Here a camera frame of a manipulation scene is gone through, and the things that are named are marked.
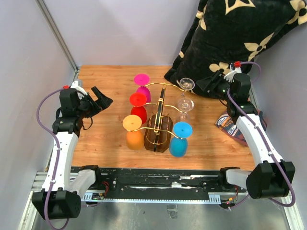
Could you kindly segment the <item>clear wine glass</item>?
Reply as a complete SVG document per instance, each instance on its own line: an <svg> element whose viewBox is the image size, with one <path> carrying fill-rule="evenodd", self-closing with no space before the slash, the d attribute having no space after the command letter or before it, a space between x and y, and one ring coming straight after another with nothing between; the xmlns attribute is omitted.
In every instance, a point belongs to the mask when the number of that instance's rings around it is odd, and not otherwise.
<svg viewBox="0 0 307 230"><path fill-rule="evenodd" d="M194 102L187 97L183 97L178 100L177 108L180 110L176 117L176 122L190 122L189 112L194 108Z"/></svg>
<svg viewBox="0 0 307 230"><path fill-rule="evenodd" d="M186 92L192 92L192 90L195 87L194 81L190 78L182 78L179 81L179 85L180 85L181 89L183 89Z"/></svg>

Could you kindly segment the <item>clear wine glass front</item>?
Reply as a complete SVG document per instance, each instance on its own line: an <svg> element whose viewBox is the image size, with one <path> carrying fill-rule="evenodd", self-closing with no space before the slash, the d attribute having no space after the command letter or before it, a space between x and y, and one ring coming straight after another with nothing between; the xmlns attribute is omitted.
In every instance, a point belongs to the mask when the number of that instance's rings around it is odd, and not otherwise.
<svg viewBox="0 0 307 230"><path fill-rule="evenodd" d="M189 112L194 108L194 102L187 97L183 97L178 100L177 108L180 110L176 117L176 122L190 122Z"/></svg>

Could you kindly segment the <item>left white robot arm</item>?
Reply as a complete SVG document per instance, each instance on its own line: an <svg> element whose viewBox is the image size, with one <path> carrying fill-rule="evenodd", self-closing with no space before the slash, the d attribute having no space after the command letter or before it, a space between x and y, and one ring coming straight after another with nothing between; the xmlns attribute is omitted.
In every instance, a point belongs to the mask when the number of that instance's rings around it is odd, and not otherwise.
<svg viewBox="0 0 307 230"><path fill-rule="evenodd" d="M54 139L46 179L41 191L32 196L32 204L45 221L78 217L81 198L86 191L102 186L103 178L97 165L81 167L77 176L70 179L74 150L80 132L85 130L83 120L92 119L113 103L97 87L94 86L91 90L97 97L96 100L79 86L65 86L57 90L60 107L56 110L52 128L48 129L39 123Z"/></svg>

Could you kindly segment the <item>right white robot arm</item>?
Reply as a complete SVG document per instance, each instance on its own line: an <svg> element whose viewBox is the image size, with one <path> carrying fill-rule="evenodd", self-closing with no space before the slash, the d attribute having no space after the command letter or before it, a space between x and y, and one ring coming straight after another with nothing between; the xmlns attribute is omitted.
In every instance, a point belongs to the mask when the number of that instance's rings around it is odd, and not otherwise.
<svg viewBox="0 0 307 230"><path fill-rule="evenodd" d="M228 77L217 71L198 80L196 85L204 93L227 101L227 113L242 133L255 163L252 171L223 168L223 176L217 180L218 188L227 192L237 185L246 189L253 199L293 196L291 183L295 166L282 158L266 135L258 111L249 101L250 77L244 73Z"/></svg>

